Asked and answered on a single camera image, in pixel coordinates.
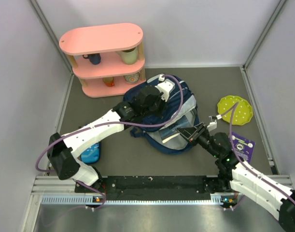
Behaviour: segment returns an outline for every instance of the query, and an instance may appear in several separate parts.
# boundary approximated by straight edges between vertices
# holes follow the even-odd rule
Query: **polka dot plate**
[[[251,118],[253,117],[253,108],[245,99],[239,96],[232,95],[221,98],[217,104],[218,113],[223,114],[225,111],[230,109],[236,102],[239,102],[239,104],[234,112],[232,124],[242,126],[250,122]],[[223,120],[230,123],[231,113],[232,111],[224,115]]]

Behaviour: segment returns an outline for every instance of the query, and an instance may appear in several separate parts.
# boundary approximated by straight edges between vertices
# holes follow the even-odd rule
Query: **shelf tier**
[[[134,64],[125,64],[116,52],[101,53],[100,64],[94,65],[89,59],[83,56],[77,58],[78,66],[73,69],[73,73],[81,79],[96,79],[110,76],[121,76],[139,72],[145,60],[137,60]]]
[[[112,87],[107,87],[102,81],[102,79],[86,80],[86,82],[87,86],[82,87],[83,92],[91,98],[100,98],[123,95],[129,89],[143,83],[144,81],[139,80],[135,84],[129,84],[125,81],[123,76],[118,76],[114,78],[115,85]]]
[[[60,49],[72,56],[128,50],[143,40],[142,29],[132,23],[119,23],[66,32],[59,40]]]

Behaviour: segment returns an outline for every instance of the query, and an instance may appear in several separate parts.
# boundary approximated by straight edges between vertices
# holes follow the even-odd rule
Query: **wall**
[[[278,169],[295,186],[295,0],[286,3],[249,75]]]
[[[20,228],[69,78],[28,1],[0,1],[0,232]]]
[[[279,0],[37,0],[58,38],[93,25],[142,27],[146,66],[245,63]]]

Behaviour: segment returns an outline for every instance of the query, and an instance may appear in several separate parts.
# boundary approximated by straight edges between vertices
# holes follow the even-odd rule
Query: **purple card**
[[[232,140],[237,154],[245,161],[250,163],[250,160],[252,159],[253,155],[255,142],[246,139],[234,132],[232,132]]]

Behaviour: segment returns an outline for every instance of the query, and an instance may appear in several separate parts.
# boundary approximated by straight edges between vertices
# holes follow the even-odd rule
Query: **blue mug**
[[[89,59],[92,64],[99,64],[101,62],[100,53],[83,55],[84,59]]]

